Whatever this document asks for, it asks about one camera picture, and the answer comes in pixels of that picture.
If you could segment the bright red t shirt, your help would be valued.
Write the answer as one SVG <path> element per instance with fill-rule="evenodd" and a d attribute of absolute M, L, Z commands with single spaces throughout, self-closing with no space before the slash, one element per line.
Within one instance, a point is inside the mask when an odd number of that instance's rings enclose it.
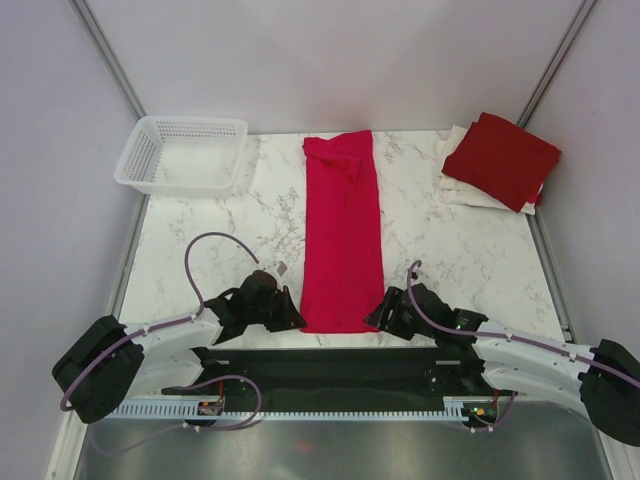
<path fill-rule="evenodd" d="M 369 130 L 307 137 L 305 259 L 301 315 L 306 334 L 360 334 L 384 288 L 381 209 Z"/>

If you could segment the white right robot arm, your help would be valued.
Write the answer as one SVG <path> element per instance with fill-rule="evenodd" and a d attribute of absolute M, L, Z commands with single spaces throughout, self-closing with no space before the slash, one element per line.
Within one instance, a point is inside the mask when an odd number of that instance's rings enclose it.
<path fill-rule="evenodd" d="M 429 337 L 468 361 L 457 377 L 469 393 L 490 387 L 533 396 L 584 416 L 621 443 L 639 444 L 639 362 L 615 341 L 589 346 L 527 334 L 452 308 L 421 283 L 389 288 L 365 321 L 406 340 Z"/>

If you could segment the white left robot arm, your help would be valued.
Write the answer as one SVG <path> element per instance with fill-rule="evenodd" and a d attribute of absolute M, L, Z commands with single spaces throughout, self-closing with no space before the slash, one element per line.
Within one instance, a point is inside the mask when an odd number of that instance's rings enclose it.
<path fill-rule="evenodd" d="M 289 289 L 256 270 L 193 312 L 129 325 L 112 315 L 99 318 L 54 364 L 52 377 L 63 392 L 64 410 L 92 424 L 125 400 L 166 388 L 211 392 L 220 371 L 198 351 L 235 339 L 250 325 L 277 333 L 307 323 Z"/>

